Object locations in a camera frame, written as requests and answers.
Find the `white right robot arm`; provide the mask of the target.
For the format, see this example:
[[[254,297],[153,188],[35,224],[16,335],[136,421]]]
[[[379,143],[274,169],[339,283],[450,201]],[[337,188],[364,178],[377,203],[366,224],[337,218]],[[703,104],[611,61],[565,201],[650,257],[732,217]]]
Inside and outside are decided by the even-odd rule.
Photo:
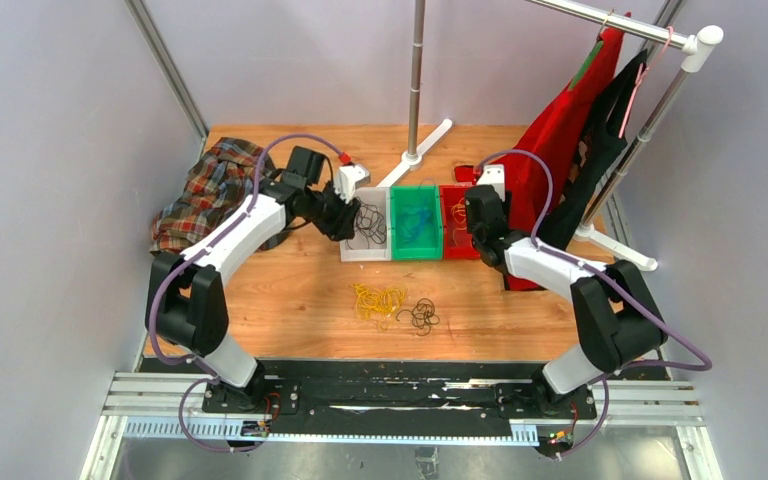
[[[482,262],[568,301],[578,341],[532,377],[531,400],[542,415],[568,408],[572,393],[663,345],[659,310],[641,271],[631,262],[588,261],[509,227],[503,202],[488,185],[465,193],[467,230]]]

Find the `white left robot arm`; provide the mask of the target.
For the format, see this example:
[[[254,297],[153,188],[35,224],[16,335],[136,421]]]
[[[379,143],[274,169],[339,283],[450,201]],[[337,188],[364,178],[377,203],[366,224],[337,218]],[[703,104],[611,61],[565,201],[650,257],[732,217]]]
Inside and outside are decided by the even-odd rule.
[[[266,386],[258,360],[233,339],[225,287],[268,240],[296,219],[309,222],[331,241],[353,238],[361,202],[357,191],[369,171],[341,154],[340,165],[322,190],[326,155],[295,147],[276,174],[258,172],[242,205],[206,238],[180,254],[163,252],[152,262],[145,325],[152,343],[163,339],[185,350],[182,361],[200,363],[229,385],[228,400],[243,413],[258,411]]]

